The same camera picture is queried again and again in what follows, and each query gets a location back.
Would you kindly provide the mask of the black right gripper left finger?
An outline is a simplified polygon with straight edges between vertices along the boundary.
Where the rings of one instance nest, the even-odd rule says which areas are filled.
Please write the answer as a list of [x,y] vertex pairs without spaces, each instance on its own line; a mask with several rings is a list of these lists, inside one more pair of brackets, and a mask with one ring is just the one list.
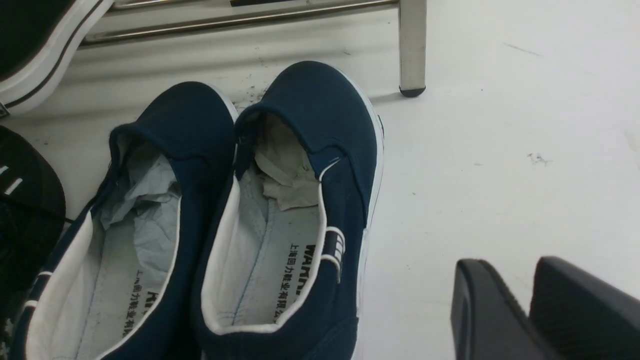
[[450,313],[457,360],[554,360],[542,338],[486,260],[455,264]]

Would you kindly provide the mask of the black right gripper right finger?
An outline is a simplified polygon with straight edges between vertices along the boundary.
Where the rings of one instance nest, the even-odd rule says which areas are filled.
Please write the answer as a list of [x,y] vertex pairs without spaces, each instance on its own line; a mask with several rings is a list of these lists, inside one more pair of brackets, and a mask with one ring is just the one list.
[[538,260],[529,319],[565,360],[640,357],[640,301],[562,258]]

